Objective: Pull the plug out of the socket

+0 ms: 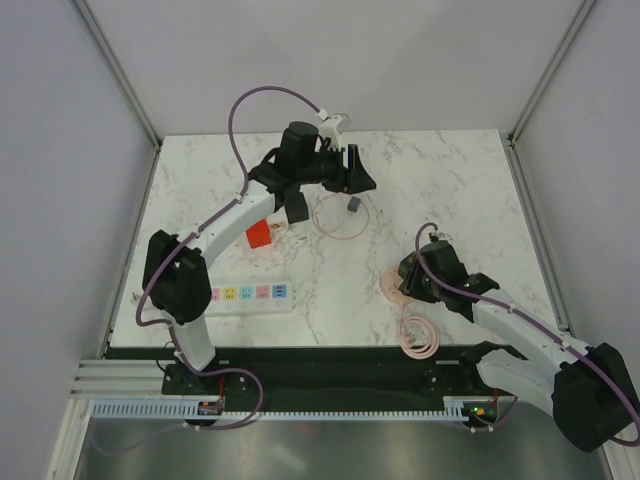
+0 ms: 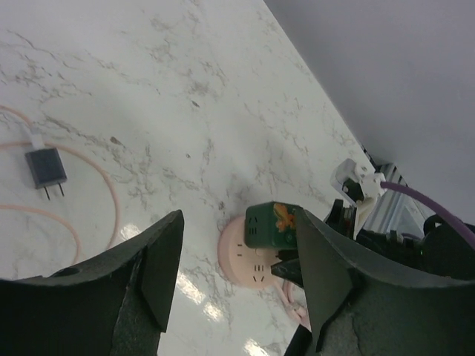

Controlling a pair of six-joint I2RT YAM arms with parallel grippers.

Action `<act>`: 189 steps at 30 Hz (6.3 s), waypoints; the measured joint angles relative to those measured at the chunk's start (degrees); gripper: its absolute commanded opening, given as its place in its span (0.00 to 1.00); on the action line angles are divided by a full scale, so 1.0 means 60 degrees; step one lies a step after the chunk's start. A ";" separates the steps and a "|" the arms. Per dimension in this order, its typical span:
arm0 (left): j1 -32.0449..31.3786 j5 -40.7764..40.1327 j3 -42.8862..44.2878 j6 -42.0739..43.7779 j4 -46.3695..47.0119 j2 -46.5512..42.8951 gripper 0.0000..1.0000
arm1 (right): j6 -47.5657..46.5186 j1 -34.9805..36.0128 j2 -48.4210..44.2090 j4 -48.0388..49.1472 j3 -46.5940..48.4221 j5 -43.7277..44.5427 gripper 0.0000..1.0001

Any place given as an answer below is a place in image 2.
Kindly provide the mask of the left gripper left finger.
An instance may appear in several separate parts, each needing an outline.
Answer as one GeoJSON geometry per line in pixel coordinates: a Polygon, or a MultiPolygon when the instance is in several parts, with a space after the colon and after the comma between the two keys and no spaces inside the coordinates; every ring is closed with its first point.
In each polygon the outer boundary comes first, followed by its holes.
{"type": "Polygon", "coordinates": [[[155,355],[183,246],[172,211],[137,236],[49,277],[1,282],[3,355],[155,355]]]}

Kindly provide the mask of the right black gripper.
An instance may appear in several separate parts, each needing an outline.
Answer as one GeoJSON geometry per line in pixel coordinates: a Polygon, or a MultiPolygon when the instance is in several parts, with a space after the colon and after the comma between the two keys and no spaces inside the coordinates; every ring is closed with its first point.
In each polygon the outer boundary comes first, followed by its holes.
{"type": "MultiPolygon", "coordinates": [[[[324,222],[343,236],[390,260],[419,260],[422,256],[421,243],[418,237],[410,234],[400,234],[394,230],[387,233],[378,233],[362,229],[357,233],[356,240],[354,240],[356,208],[345,208],[343,200],[334,201],[332,209],[324,222]]],[[[296,286],[303,285],[301,264],[298,258],[280,261],[272,265],[271,273],[296,286]]]]}

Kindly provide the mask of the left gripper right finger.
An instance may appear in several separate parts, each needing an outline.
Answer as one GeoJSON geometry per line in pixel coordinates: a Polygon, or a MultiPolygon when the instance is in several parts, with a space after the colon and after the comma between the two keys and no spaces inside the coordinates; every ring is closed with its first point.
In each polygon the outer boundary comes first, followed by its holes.
{"type": "Polygon", "coordinates": [[[473,355],[474,282],[377,254],[305,209],[298,256],[312,331],[310,354],[473,355]]]}

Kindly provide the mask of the pink round disc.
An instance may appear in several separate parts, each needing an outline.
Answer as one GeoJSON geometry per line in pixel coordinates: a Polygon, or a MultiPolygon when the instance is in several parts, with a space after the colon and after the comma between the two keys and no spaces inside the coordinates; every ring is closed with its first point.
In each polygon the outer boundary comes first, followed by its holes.
{"type": "Polygon", "coordinates": [[[277,283],[272,266],[296,256],[296,250],[251,248],[245,243],[246,232],[255,224],[245,216],[232,220],[223,230],[217,245],[217,257],[225,278],[236,286],[262,290],[277,283]]]}

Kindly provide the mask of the green cube plug adapter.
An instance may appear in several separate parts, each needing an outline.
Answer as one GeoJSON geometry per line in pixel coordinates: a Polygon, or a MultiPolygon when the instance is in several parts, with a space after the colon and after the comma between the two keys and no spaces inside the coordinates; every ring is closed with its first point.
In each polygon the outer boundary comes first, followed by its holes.
{"type": "Polygon", "coordinates": [[[301,207],[266,202],[246,209],[244,242],[249,248],[297,248],[295,215],[301,207]]]}

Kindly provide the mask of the grey USB charger block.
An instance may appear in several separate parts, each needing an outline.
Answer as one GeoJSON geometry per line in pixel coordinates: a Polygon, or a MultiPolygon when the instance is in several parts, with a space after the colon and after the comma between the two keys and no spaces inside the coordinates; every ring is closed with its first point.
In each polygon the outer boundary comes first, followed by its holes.
{"type": "Polygon", "coordinates": [[[36,190],[43,189],[48,200],[48,188],[58,185],[64,196],[62,184],[68,180],[57,148],[42,148],[24,154],[36,190]]]}

